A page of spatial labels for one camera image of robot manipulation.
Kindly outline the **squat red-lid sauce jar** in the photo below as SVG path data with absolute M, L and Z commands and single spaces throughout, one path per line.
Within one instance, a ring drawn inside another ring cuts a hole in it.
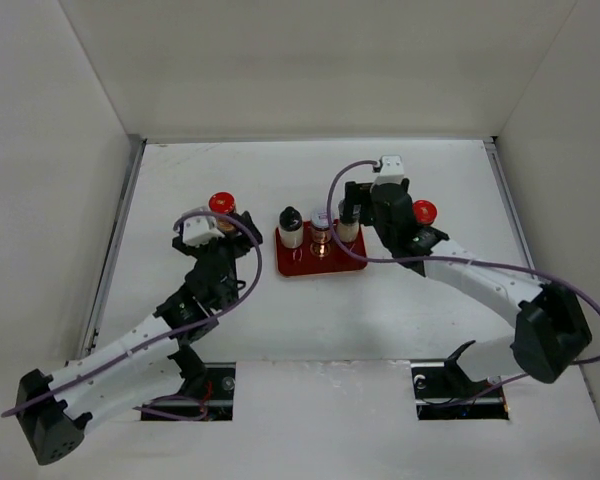
M 431 226 L 438 216 L 437 207 L 428 200 L 416 200 L 413 212 L 416 222 L 421 226 Z

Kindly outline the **black-top salt grinder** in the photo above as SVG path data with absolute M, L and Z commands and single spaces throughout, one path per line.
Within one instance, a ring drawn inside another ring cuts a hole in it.
M 345 244 L 353 243 L 359 234 L 360 206 L 355 205 L 350 214 L 345 213 L 345 200 L 338 203 L 338 223 L 336 233 L 340 240 Z

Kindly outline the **grey-lid condiment jar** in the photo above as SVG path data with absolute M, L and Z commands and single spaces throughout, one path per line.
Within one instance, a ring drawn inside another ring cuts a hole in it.
M 309 231 L 311 236 L 311 253 L 318 258 L 326 257 L 331 251 L 332 234 L 325 208 L 316 208 L 311 212 Z

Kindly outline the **tall red-lid sauce jar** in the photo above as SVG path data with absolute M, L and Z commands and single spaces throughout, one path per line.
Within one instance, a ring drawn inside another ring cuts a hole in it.
M 235 213 L 236 200 L 231 193 L 221 191 L 213 194 L 209 198 L 208 207 L 212 212 L 230 216 Z M 222 233 L 233 234 L 236 232 L 236 227 L 227 220 L 215 218 L 215 222 L 218 230 Z

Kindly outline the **black-cap white bottle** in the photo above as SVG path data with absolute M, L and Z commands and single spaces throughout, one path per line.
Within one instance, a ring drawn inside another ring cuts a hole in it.
M 297 209 L 287 206 L 279 214 L 278 233 L 285 248 L 296 249 L 302 245 L 304 224 L 302 215 Z

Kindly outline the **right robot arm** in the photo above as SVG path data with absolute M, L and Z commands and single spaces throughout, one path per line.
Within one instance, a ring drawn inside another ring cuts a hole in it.
M 511 326 L 508 335 L 483 343 L 469 340 L 446 358 L 443 380 L 455 395 L 467 395 L 496 375 L 526 374 L 552 384 L 591 343 L 571 289 L 480 265 L 446 233 L 418 219 L 407 180 L 346 183 L 340 220 L 373 227 L 401 266 L 455 288 Z

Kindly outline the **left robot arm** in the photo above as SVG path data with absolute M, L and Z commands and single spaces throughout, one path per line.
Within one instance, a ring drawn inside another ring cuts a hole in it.
M 255 286 L 237 277 L 237 259 L 259 254 L 262 235 L 249 212 L 206 207 L 175 223 L 172 246 L 194 258 L 183 284 L 154 312 L 109 345 L 51 373 L 21 377 L 17 419 L 41 466 L 72 453 L 104 421 L 153 400 L 194 398 L 204 387 L 205 363 L 193 350 Z

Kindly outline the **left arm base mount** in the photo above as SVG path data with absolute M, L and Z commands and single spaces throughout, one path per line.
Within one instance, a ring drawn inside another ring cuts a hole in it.
M 165 395 L 138 408 L 145 422 L 223 422 L 233 420 L 236 363 L 202 363 L 193 352 L 191 364 L 175 394 Z

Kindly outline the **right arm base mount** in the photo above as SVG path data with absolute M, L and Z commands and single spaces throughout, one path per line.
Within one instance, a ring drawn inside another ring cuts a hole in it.
M 508 420 L 501 387 L 474 398 L 499 382 L 473 381 L 458 360 L 473 344 L 466 342 L 447 358 L 413 361 L 410 366 L 416 415 L 420 421 Z

